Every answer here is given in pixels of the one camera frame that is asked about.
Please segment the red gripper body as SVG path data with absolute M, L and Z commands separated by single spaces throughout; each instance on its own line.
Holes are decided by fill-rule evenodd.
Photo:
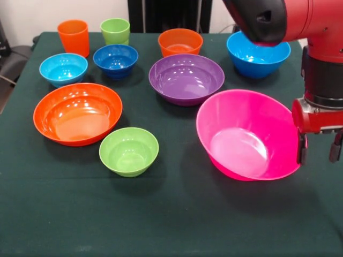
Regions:
M 342 130 L 342 110 L 315 107 L 304 98 L 293 101 L 292 118 L 301 134 Z

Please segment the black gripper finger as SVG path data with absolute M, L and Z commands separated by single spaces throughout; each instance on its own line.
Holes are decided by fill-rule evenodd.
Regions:
M 307 161 L 307 149 L 308 149 L 307 136 L 299 132 L 298 133 L 298 148 L 297 148 L 297 163 L 299 165 L 305 165 Z
M 329 160 L 335 163 L 340 160 L 340 154 L 342 150 L 342 132 L 338 132 L 334 138 L 334 142 L 331 144 Z

